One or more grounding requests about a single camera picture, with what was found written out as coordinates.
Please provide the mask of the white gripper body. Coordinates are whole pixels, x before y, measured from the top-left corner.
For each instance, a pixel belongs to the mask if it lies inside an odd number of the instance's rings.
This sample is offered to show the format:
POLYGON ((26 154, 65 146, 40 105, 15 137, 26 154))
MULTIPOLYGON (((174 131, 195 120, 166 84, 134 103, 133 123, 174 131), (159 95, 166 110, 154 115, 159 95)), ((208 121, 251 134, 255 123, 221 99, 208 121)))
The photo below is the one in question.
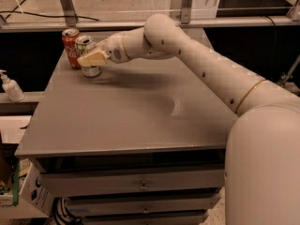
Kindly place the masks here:
POLYGON ((124 35, 124 32, 119 32, 97 43, 106 60, 117 64, 130 60, 125 50, 124 35))

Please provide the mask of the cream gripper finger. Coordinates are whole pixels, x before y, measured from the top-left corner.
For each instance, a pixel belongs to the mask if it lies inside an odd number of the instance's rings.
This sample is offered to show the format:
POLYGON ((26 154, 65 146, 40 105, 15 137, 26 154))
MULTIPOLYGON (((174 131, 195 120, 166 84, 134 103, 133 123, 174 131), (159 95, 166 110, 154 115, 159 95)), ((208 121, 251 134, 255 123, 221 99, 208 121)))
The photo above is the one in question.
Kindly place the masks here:
POLYGON ((108 63, 109 55, 100 49, 93 50, 78 58, 79 64, 84 67, 100 67, 108 63))

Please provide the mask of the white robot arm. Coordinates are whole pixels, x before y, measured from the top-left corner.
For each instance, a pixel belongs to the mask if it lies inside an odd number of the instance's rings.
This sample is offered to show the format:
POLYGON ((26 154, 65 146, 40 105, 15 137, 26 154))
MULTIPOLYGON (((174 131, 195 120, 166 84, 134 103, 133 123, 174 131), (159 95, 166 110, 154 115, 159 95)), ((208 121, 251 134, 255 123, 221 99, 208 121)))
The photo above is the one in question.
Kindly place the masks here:
POLYGON ((100 41, 79 63, 167 54, 238 116, 226 145, 226 225, 300 225, 300 97, 192 39, 163 14, 100 41))

